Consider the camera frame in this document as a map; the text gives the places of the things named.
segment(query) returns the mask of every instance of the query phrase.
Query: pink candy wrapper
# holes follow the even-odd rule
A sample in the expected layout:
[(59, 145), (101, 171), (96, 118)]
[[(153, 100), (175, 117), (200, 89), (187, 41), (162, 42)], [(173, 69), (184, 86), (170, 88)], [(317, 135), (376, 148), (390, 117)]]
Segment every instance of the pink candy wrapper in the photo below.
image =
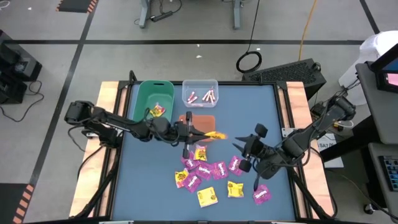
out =
[(188, 170), (192, 170), (200, 165), (199, 161), (193, 160), (194, 154), (193, 152), (189, 152), (189, 159), (184, 159), (181, 157), (181, 162), (185, 165)]
[(205, 162), (201, 162), (198, 169), (196, 170), (196, 175), (202, 177), (206, 180), (210, 180), (213, 175), (213, 166)]
[(187, 178), (185, 178), (182, 184), (186, 189), (189, 190), (189, 192), (193, 193), (201, 184), (201, 179), (197, 175), (195, 175), (194, 172), (192, 172), (188, 175)]
[(231, 159), (231, 162), (229, 163), (228, 169), (235, 175), (241, 175), (242, 170), (239, 169), (239, 163), (241, 162), (241, 159), (238, 158), (237, 156), (233, 156)]
[(260, 205), (271, 199), (271, 193), (269, 192), (265, 184), (261, 184), (258, 189), (253, 193), (253, 199), (256, 205)]
[(226, 168), (224, 161), (215, 162), (213, 164), (213, 167), (214, 167), (213, 176), (215, 180), (220, 180), (228, 176), (228, 170)]

